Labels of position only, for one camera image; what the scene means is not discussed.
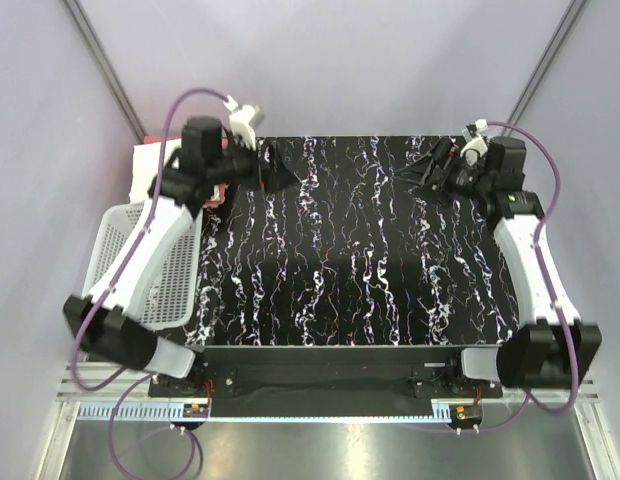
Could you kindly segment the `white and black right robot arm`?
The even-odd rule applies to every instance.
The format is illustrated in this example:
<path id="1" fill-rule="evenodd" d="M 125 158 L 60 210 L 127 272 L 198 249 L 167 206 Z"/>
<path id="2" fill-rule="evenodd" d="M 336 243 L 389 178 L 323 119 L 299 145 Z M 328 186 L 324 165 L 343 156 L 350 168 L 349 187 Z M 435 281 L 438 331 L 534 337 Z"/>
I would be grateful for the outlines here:
<path id="1" fill-rule="evenodd" d="M 547 241 L 549 212 L 523 187 L 526 156 L 517 138 L 467 137 L 458 145 L 444 137 L 396 174 L 440 203 L 455 196 L 476 201 L 511 277 L 519 327 L 498 347 L 462 350 L 443 374 L 456 396 L 480 381 L 576 390 L 602 343 L 599 327 L 582 321 L 563 287 Z"/>

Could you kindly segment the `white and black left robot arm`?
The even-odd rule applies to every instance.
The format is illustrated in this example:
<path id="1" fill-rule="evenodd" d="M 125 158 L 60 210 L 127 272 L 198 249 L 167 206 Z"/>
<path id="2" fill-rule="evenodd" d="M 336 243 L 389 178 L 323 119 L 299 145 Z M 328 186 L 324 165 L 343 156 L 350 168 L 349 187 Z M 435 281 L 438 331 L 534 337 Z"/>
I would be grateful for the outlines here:
<path id="1" fill-rule="evenodd" d="M 232 113 L 227 126 L 213 117 L 187 120 L 179 147 L 160 155 L 149 198 L 130 238 L 89 293 L 71 295 L 63 306 L 77 349 L 125 369 L 169 376 L 186 396 L 204 388 L 200 354 L 158 336 L 140 320 L 155 277 L 215 187 L 237 184 L 274 194 L 297 184 L 274 146 L 258 145 L 258 123 L 251 108 Z"/>

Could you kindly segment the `white and green raglan t-shirt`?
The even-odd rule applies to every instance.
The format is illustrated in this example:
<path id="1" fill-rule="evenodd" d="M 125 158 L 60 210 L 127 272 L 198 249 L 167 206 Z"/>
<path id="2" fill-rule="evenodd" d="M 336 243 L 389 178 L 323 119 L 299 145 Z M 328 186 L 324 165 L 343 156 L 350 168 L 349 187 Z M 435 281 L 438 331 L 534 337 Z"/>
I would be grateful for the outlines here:
<path id="1" fill-rule="evenodd" d="M 148 193 L 158 172 L 161 142 L 140 144 L 134 147 L 132 156 L 132 182 L 128 194 L 130 203 L 143 202 L 152 197 Z"/>

